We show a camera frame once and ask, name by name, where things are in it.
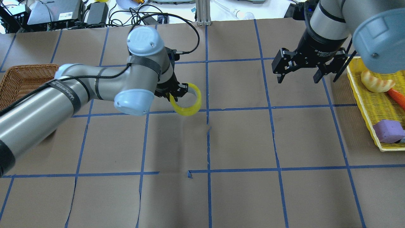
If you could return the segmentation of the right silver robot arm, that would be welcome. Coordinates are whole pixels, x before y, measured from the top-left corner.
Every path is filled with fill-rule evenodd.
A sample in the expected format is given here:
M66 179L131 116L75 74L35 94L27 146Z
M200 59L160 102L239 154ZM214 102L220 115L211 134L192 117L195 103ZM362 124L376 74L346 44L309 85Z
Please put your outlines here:
M294 51L279 49L272 72L286 74L317 68L315 83L330 73L336 82L359 54L370 71L404 70L403 0L308 0L303 3L306 29Z

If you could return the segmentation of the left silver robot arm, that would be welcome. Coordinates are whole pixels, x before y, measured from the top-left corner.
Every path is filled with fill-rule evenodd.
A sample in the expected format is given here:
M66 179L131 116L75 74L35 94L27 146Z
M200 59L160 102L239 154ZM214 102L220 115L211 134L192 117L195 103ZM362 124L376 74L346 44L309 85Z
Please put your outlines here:
M155 97L176 101L189 92L174 72L176 50L167 48L156 29L137 26L128 33L124 69L62 65L50 81L1 110L1 176L92 99L112 101L134 116L150 111Z

